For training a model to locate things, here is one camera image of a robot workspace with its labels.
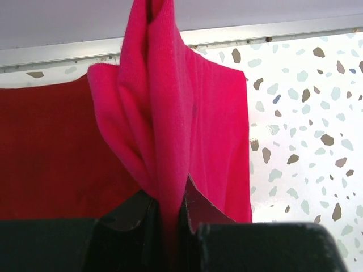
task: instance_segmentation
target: red fabric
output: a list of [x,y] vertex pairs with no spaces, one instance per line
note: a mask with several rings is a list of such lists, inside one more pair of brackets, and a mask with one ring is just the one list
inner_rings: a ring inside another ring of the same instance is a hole
[[251,221],[246,78],[184,45],[172,0],[134,0],[120,65],[88,78],[100,131],[175,233],[188,173],[226,215]]
[[0,219],[100,217],[140,187],[99,133],[87,77],[0,89]]

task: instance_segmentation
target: pink cloth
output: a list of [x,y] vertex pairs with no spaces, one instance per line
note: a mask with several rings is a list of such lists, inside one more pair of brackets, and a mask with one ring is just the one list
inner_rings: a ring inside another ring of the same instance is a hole
[[101,134],[158,200],[165,232],[188,173],[227,216],[251,221],[246,78],[184,45],[173,0],[134,0],[120,65],[93,65],[88,79]]

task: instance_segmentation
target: fabric fold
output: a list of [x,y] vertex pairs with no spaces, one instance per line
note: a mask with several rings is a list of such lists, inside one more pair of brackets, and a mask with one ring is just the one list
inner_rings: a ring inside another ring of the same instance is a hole
[[120,64],[93,65],[88,79],[101,134],[158,200],[165,232],[189,173],[227,216],[251,221],[246,78],[185,46],[172,0],[135,0]]

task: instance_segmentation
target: gray speckle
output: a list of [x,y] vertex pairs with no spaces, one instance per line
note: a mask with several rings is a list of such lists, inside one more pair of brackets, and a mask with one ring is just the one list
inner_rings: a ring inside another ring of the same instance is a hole
[[362,205],[357,206],[356,215],[358,215],[359,217],[363,217],[363,206]]
[[325,149],[323,147],[321,147],[318,150],[316,150],[315,154],[316,155],[324,155],[325,154]]
[[315,217],[314,219],[314,223],[315,224],[319,224],[322,220],[321,220],[322,216],[321,215],[318,215],[317,217]]
[[325,54],[324,54],[324,51],[320,48],[320,47],[317,47],[313,50],[313,54],[317,57],[320,57],[320,58],[324,58],[325,57]]
[[331,94],[330,94],[331,99],[334,100],[334,101],[338,100],[340,98],[340,93],[341,93],[340,88],[334,87]]
[[302,112],[302,114],[308,114],[309,112],[310,112],[310,106],[309,105],[304,105],[304,107],[302,107],[302,109],[301,109],[301,112]]
[[344,122],[344,121],[345,121],[345,115],[344,115],[344,113],[338,113],[338,114],[336,115],[336,118],[337,118],[338,120],[342,121],[342,122]]
[[316,179],[316,183],[323,182],[325,180],[325,177],[321,176]]
[[276,117],[281,117],[282,115],[281,115],[281,112],[279,111],[279,110],[275,110],[275,116]]
[[225,61],[225,54],[223,53],[223,51],[220,51],[220,58],[223,63]]
[[297,162],[299,160],[299,156],[296,154],[293,154],[290,156],[290,158],[288,159],[287,164],[293,164],[295,162]]
[[343,242],[340,239],[338,239],[336,244],[337,244],[339,252],[343,256],[343,258],[347,258],[348,257],[348,250],[345,247],[345,245],[343,244]]
[[262,149],[262,157],[265,161],[265,163],[268,163],[270,161],[271,158],[271,151],[268,148],[263,148]]
[[304,102],[306,102],[309,98],[310,98],[310,91],[309,91],[309,89],[304,89],[304,91],[303,91],[303,93],[302,93],[302,99],[301,99],[301,101],[304,103]]
[[320,93],[320,90],[314,86],[314,92],[316,92],[317,94],[319,94]]
[[321,136],[324,135],[324,132],[321,131],[321,130],[317,130],[315,133],[314,133],[314,137],[316,138],[320,138]]
[[354,49],[351,50],[352,56],[359,58],[359,54]]
[[300,49],[295,55],[303,55],[305,53],[305,49]]
[[273,187],[273,188],[271,189],[271,191],[268,193],[268,195],[269,195],[270,197],[273,197],[273,196],[275,196],[275,195],[276,195],[276,193],[277,193],[277,186]]
[[252,160],[250,160],[250,174],[253,175],[254,173],[255,173],[254,163]]
[[338,70],[339,73],[344,74],[345,73],[345,68],[343,66],[343,64],[341,64],[340,61],[336,62],[336,69]]
[[301,208],[302,210],[306,213],[306,214],[309,214],[310,211],[309,211],[309,203],[306,201],[306,200],[303,200],[302,203],[301,203]]
[[252,151],[257,151],[259,149],[259,141],[258,140],[251,140],[250,141]]
[[255,68],[257,66],[259,66],[262,63],[262,59],[258,58],[258,59],[253,59],[252,61],[248,62],[248,66],[250,68]]
[[332,214],[331,218],[334,220],[334,222],[341,218],[341,207],[340,207],[339,203],[337,203],[335,205],[335,208],[334,208],[334,211],[333,211],[333,214]]
[[341,179],[341,185],[343,186],[343,188],[346,188],[348,185],[347,181],[344,178]]
[[65,73],[66,75],[68,75],[68,74],[74,73],[74,72],[76,72],[76,71],[77,71],[77,67],[72,66],[72,67],[70,67],[70,68],[66,69],[66,70],[64,71],[64,73]]
[[272,47],[272,52],[275,54],[278,50],[278,44],[274,44]]
[[297,191],[295,191],[294,188],[290,188],[289,190],[287,190],[287,193],[295,199],[299,198],[299,195],[297,194]]
[[322,119],[324,126],[327,128],[329,126],[329,122],[326,119]]
[[322,101],[320,103],[320,106],[323,108],[323,109],[330,109],[330,105],[328,102],[325,102],[325,101]]
[[291,99],[293,100],[298,100],[299,99],[299,94],[297,93],[297,91],[295,91],[294,89],[289,89],[288,90],[288,95],[290,96]]
[[261,101],[257,101],[256,102],[256,109],[259,111],[259,112],[264,112],[265,111],[265,108],[263,107],[263,104]]
[[238,51],[237,48],[233,49],[232,57],[233,57],[234,63],[240,63],[240,52]]
[[277,90],[278,90],[278,83],[275,83],[274,85],[267,88],[267,93],[269,95],[274,95],[276,94]]
[[297,81],[303,82],[307,79],[308,76],[309,75],[306,71],[301,71],[300,73],[297,74]]
[[352,143],[348,139],[341,140],[341,145],[344,146],[346,149],[351,151],[354,150]]
[[346,174],[347,177],[350,177],[351,175],[354,174],[354,170],[352,170],[352,169],[348,170],[345,174]]
[[263,78],[259,78],[258,80],[256,80],[256,82],[254,83],[254,88],[255,90],[259,90],[260,89],[260,85],[263,82]]
[[268,175],[268,182],[273,182],[275,179],[280,179],[282,177],[282,172],[277,169],[272,169],[271,173]]
[[324,134],[320,140],[324,143],[326,146],[332,146],[334,145],[334,138],[329,136],[328,134]]
[[253,194],[254,194],[254,192],[256,192],[256,189],[257,189],[257,188],[253,186],[253,187],[251,188],[250,195],[253,195]]
[[327,207],[329,207],[329,203],[328,203],[328,202],[326,202],[326,201],[320,201],[320,205],[322,205],[322,206],[323,206],[323,208],[327,208]]
[[350,234],[351,232],[353,232],[353,227],[351,225],[345,225],[345,227],[341,231],[341,235],[345,236],[345,235]]
[[344,158],[341,158],[339,160],[337,160],[335,162],[335,165],[338,166],[339,168],[343,167],[345,164],[347,163],[347,158],[344,157]]
[[294,137],[295,133],[296,133],[296,128],[293,127],[292,129],[290,129],[290,137],[291,138]]
[[280,98],[281,98],[281,95],[276,96],[275,99],[273,99],[272,103],[277,104],[277,102],[280,100]]

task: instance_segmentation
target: pink fabric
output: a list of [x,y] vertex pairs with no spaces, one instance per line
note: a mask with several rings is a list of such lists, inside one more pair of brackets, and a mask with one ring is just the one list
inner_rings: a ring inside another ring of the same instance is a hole
[[101,134],[174,233],[188,173],[237,222],[251,221],[246,78],[184,45],[173,0],[134,0],[120,65],[88,79]]

